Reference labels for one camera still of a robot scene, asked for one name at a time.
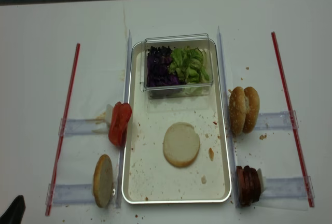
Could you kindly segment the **dark meat patties stack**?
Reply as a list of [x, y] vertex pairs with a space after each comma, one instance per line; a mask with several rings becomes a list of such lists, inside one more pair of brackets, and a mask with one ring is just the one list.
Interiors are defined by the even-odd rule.
[[246, 207], [258, 202], [264, 190], [258, 171], [246, 165], [244, 168], [237, 166], [236, 173], [240, 206]]

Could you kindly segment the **white paper behind patties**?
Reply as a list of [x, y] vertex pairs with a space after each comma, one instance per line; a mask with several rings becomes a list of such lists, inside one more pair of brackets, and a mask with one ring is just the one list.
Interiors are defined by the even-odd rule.
[[263, 192], [266, 189], [266, 178], [263, 176], [261, 168], [259, 168], [257, 170], [257, 174], [258, 174], [258, 178], [259, 178], [259, 182], [260, 182], [260, 188], [261, 188], [261, 193], [260, 194], [263, 194]]

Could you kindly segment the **shredded purple cabbage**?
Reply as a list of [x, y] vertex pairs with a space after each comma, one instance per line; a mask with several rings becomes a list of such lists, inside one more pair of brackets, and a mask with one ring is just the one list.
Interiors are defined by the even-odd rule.
[[176, 74], [169, 72], [172, 63], [171, 48], [151, 46], [147, 54], [147, 83], [148, 87], [164, 87], [180, 85]]

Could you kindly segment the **clear plastic salad container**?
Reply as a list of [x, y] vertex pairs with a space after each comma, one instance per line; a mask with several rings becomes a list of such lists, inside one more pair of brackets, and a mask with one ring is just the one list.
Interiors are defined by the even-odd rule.
[[[208, 83], [180, 83], [177, 86], [164, 86], [164, 87], [148, 87], [147, 83], [147, 54], [148, 49], [154, 47], [170, 47], [173, 51], [175, 48], [199, 48], [206, 51], [207, 54], [207, 72], [210, 76]], [[141, 58], [141, 90], [146, 92], [151, 99], [163, 99], [168, 97], [187, 97], [187, 96], [201, 96], [207, 95], [210, 87], [213, 84], [213, 70], [212, 70], [212, 55], [211, 44], [208, 34], [191, 34], [191, 35], [178, 35], [168, 37], [154, 37], [147, 38], [142, 43], [142, 58]]]

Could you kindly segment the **bun bottom on tray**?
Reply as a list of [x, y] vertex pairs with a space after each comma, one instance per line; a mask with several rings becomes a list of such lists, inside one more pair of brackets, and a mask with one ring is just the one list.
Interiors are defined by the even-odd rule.
[[165, 159], [175, 167], [187, 167], [198, 156], [200, 137], [193, 125], [187, 122], [172, 124], [166, 131], [163, 140]]

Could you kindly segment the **white metal tray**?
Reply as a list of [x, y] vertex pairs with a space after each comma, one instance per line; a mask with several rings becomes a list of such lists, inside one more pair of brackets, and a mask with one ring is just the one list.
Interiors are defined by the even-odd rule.
[[[122, 194], [131, 204], [219, 203], [231, 194], [216, 45], [209, 43], [213, 84], [208, 95], [150, 99], [143, 85], [143, 44], [132, 48], [126, 100], [132, 108], [123, 159]], [[163, 139], [174, 123], [190, 123], [200, 137], [195, 161], [174, 167], [163, 155]]]

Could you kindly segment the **sesame bun half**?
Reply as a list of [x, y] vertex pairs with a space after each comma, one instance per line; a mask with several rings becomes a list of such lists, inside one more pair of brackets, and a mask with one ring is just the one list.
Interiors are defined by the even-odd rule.
[[229, 98], [230, 126], [234, 135], [242, 133], [246, 118], [245, 94], [242, 87], [235, 87]]
[[260, 110], [260, 98], [258, 92], [253, 87], [247, 87], [244, 89], [245, 94], [245, 106], [246, 116], [243, 127], [244, 133], [250, 133], [253, 131]]

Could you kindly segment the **upright bun slice left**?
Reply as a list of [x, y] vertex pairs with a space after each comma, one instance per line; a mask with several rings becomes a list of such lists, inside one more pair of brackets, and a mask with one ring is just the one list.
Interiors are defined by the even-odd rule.
[[105, 208], [113, 190], [113, 167], [107, 154], [100, 156], [93, 175], [93, 196], [98, 207]]

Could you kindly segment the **clear holder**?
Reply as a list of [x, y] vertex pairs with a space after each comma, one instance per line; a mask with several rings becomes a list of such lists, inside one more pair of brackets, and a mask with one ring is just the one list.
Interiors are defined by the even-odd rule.
[[59, 136], [108, 134], [109, 127], [102, 119], [61, 119]]
[[84, 205], [94, 204], [91, 184], [49, 184], [46, 205]]
[[282, 111], [279, 113], [260, 113], [254, 130], [297, 130], [296, 112]]
[[311, 177], [262, 178], [261, 199], [310, 199], [315, 198]]

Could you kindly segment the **red straw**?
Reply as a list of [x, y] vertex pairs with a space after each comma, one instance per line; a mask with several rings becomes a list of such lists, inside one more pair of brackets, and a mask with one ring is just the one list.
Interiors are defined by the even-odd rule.
[[289, 112], [289, 116], [290, 116], [290, 122], [291, 122], [292, 128], [293, 128], [293, 135], [294, 135], [296, 149], [297, 149], [298, 158], [299, 158], [299, 162], [300, 162], [301, 172], [302, 172], [303, 180], [305, 183], [305, 190], [307, 193], [309, 207], [314, 208], [315, 207], [314, 192], [312, 189], [311, 178], [308, 175], [305, 159], [304, 159], [303, 152], [302, 152], [302, 147], [301, 147], [299, 133], [298, 133], [298, 127], [297, 127], [298, 121], [297, 121], [297, 117], [296, 117], [296, 112], [293, 110], [291, 98], [289, 95], [287, 81], [286, 81], [286, 77], [285, 77], [285, 73], [284, 73], [283, 63], [282, 63], [279, 46], [278, 46], [278, 41], [277, 41], [275, 32], [271, 32], [271, 38], [272, 38], [272, 42], [273, 42], [276, 60], [277, 60], [278, 67], [279, 67], [279, 72], [280, 72], [282, 86], [283, 86], [283, 90], [284, 90], [284, 94], [285, 94], [286, 104], [287, 104], [287, 108], [288, 108], [288, 112]]
[[75, 79], [75, 74], [76, 74], [76, 68], [77, 68], [77, 63], [78, 63], [78, 58], [79, 58], [79, 52], [80, 52], [80, 43], [77, 43], [76, 49], [75, 49], [74, 60], [73, 60], [72, 71], [71, 71], [70, 82], [68, 85], [64, 113], [63, 113], [63, 117], [62, 117], [60, 127], [59, 127], [60, 134], [59, 134], [56, 157], [55, 157], [54, 166], [53, 166], [49, 196], [47, 197], [47, 202], [46, 202], [45, 216], [50, 215], [51, 208], [52, 208], [52, 198], [53, 198], [53, 192], [54, 192], [55, 185], [56, 185], [58, 161], [59, 161], [59, 157], [60, 157], [61, 149], [62, 149], [64, 130], [65, 130], [66, 122], [67, 122], [68, 110], [70, 107], [70, 101], [71, 101], [74, 79]]

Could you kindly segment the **red straw left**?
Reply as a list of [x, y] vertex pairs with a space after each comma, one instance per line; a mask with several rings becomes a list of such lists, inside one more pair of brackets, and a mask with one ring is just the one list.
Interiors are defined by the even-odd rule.
[[46, 202], [45, 216], [50, 215], [51, 208], [52, 208], [52, 198], [53, 198], [53, 192], [54, 192], [55, 185], [56, 185], [58, 161], [59, 161], [59, 157], [60, 157], [61, 149], [62, 149], [64, 130], [65, 130], [66, 122], [67, 122], [68, 110], [70, 107], [70, 101], [71, 101], [74, 79], [75, 79], [75, 74], [76, 74], [76, 68], [77, 68], [77, 63], [78, 63], [78, 58], [79, 58], [79, 52], [80, 52], [80, 43], [77, 43], [76, 49], [75, 49], [74, 60], [73, 60], [72, 71], [71, 71], [70, 82], [68, 85], [64, 113], [63, 113], [63, 117], [62, 117], [60, 127], [59, 127], [60, 134], [59, 134], [56, 157], [55, 157], [54, 166], [53, 166], [49, 196], [47, 197], [47, 202]]

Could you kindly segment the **clear holder lower left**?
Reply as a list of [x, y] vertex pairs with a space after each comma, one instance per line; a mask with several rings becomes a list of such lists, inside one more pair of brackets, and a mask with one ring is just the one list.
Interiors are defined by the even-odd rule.
[[84, 205], [94, 204], [91, 184], [49, 184], [46, 205]]

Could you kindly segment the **clear holder lower right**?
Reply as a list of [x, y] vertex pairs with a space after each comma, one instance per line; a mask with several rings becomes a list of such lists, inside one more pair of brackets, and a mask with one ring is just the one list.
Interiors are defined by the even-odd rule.
[[311, 177], [262, 178], [261, 199], [310, 199], [315, 198]]

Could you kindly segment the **clear plastic rail left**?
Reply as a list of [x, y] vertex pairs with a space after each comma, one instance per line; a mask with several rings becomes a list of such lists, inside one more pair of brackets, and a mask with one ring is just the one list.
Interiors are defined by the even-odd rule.
[[[123, 97], [123, 109], [128, 108], [129, 105], [129, 94], [130, 94], [130, 79], [131, 79], [131, 66], [132, 66], [132, 35], [129, 31], [128, 40], [127, 40], [127, 61], [126, 61], [126, 69], [124, 75], [124, 97]], [[123, 167], [124, 167], [124, 156], [125, 156], [125, 145], [119, 150], [119, 159], [118, 159], [118, 182], [117, 182], [117, 191], [116, 191], [116, 201], [115, 208], [121, 208], [121, 199], [122, 192], [121, 186], [123, 181]]]

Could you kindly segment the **clear plastic rail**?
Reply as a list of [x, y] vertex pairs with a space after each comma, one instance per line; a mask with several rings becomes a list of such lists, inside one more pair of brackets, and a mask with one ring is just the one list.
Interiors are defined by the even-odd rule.
[[220, 79], [223, 115], [225, 123], [224, 125], [226, 131], [227, 151], [229, 156], [229, 167], [230, 167], [230, 176], [232, 183], [232, 197], [233, 197], [234, 206], [236, 208], [240, 208], [238, 179], [236, 173], [236, 160], [234, 157], [232, 131], [230, 126], [230, 118], [229, 118], [226, 64], [225, 64], [225, 56], [223, 48], [223, 38], [219, 26], [217, 28], [217, 49], [218, 49], [219, 79]]
[[[126, 69], [124, 75], [124, 97], [123, 97], [123, 109], [128, 108], [129, 105], [129, 94], [130, 94], [130, 79], [131, 79], [131, 66], [132, 66], [132, 35], [129, 31], [128, 40], [127, 40], [127, 61], [126, 61]], [[118, 159], [118, 182], [117, 182], [117, 191], [116, 191], [116, 201], [115, 208], [121, 208], [121, 199], [122, 192], [121, 186], [123, 181], [123, 167], [124, 167], [124, 156], [125, 156], [125, 145], [119, 150], [119, 159]]]

